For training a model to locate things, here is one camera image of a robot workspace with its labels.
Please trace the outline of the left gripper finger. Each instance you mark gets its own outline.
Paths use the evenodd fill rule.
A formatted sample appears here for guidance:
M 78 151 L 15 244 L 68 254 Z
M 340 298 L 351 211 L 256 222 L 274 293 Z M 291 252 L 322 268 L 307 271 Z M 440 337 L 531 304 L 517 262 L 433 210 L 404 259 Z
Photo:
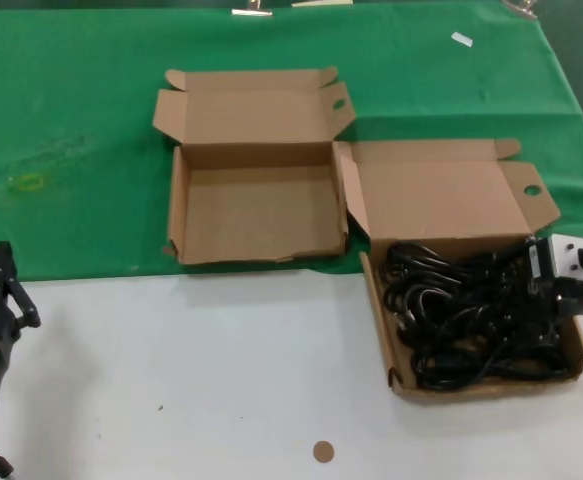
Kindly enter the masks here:
M 18 280 L 13 249 L 8 241 L 0 241 L 0 295 L 4 302 L 12 297 L 22 315 L 16 319 L 19 328 L 38 328 L 41 319 L 30 296 Z

